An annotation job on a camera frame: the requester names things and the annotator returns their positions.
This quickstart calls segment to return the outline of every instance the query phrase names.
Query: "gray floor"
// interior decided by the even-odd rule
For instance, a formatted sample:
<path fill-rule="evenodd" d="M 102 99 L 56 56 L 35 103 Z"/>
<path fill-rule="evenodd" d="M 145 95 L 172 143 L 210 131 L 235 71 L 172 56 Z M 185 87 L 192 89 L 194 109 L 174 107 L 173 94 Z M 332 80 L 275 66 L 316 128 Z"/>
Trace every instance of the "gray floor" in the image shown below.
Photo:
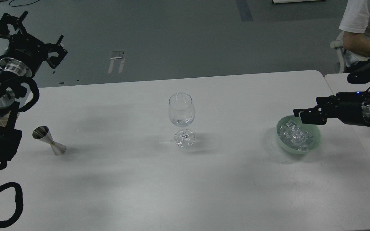
<path fill-rule="evenodd" d="M 21 7 L 0 3 L 0 18 L 27 10 L 23 23 L 30 34 L 45 43 L 65 36 L 69 53 L 55 73 L 43 63 L 35 76 L 39 87 L 49 87 L 295 70 L 334 73 L 338 60 L 329 43 L 339 34 L 345 7 L 344 0 L 40 0 Z M 0 39 L 0 55 L 7 44 Z M 112 51 L 120 50 L 123 71 L 118 73 L 117 60 L 107 73 Z"/>

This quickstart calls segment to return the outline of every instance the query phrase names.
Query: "person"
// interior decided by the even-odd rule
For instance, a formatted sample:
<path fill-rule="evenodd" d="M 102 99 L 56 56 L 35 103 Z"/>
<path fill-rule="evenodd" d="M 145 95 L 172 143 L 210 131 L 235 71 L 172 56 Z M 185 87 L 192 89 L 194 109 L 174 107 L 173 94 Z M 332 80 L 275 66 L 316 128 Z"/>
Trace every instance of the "person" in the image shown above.
<path fill-rule="evenodd" d="M 339 29 L 344 31 L 345 50 L 369 58 L 368 61 L 358 61 L 352 53 L 345 52 L 346 72 L 370 63 L 370 0 L 348 0 Z"/>

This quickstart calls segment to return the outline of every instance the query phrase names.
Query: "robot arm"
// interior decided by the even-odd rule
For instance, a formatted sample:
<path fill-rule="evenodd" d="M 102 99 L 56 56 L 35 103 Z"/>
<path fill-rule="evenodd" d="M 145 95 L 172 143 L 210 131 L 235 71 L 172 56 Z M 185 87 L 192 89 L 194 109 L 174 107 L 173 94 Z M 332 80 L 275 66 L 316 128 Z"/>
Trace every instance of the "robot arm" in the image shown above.
<path fill-rule="evenodd" d="M 28 34 L 22 25 L 27 14 L 25 11 L 21 17 L 16 18 L 5 13 L 0 20 L 0 38 L 9 40 L 8 48 L 0 56 L 0 117 L 9 113 L 6 126 L 0 127 L 0 170 L 14 157 L 22 138 L 22 131 L 15 129 L 18 112 L 30 109 L 40 96 L 37 84 L 32 78 L 42 62 L 47 61 L 54 69 L 67 54 L 60 44 L 63 35 L 55 44 L 45 44 Z M 12 25 L 17 33 L 10 34 L 8 25 Z M 49 56 L 54 52 L 58 53 L 58 56 Z M 22 83 L 29 85 L 33 98 L 19 108 L 19 102 L 15 101 L 15 98 L 24 98 L 27 92 Z M 16 211 L 10 219 L 0 221 L 0 228 L 12 225 L 22 213 L 21 186 L 10 182 L 0 186 L 0 192 L 9 187 L 13 187 L 16 192 Z"/>
<path fill-rule="evenodd" d="M 369 83 L 370 63 L 348 75 L 348 83 Z M 302 123 L 324 125 L 328 118 L 338 118 L 345 124 L 370 127 L 370 91 L 339 92 L 329 97 L 317 97 L 316 105 L 294 109 Z"/>

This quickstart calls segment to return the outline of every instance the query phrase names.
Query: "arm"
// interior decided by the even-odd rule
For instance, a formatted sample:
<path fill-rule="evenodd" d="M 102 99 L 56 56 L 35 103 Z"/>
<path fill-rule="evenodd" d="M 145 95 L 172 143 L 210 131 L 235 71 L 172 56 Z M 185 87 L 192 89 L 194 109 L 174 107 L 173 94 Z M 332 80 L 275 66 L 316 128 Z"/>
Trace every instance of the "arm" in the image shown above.
<path fill-rule="evenodd" d="M 370 41 L 363 33 L 345 31 L 343 35 L 343 47 L 348 51 L 370 57 Z"/>

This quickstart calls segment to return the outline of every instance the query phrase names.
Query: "white t-shirt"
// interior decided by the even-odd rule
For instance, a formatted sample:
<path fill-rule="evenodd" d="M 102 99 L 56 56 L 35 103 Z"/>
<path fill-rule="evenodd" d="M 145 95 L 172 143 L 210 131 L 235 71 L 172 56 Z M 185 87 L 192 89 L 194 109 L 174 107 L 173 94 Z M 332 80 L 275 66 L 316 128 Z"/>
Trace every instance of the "white t-shirt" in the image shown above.
<path fill-rule="evenodd" d="M 364 33 L 370 40 L 370 0 L 348 0 L 339 29 L 352 32 Z M 347 66 L 358 61 L 354 56 L 346 55 Z"/>

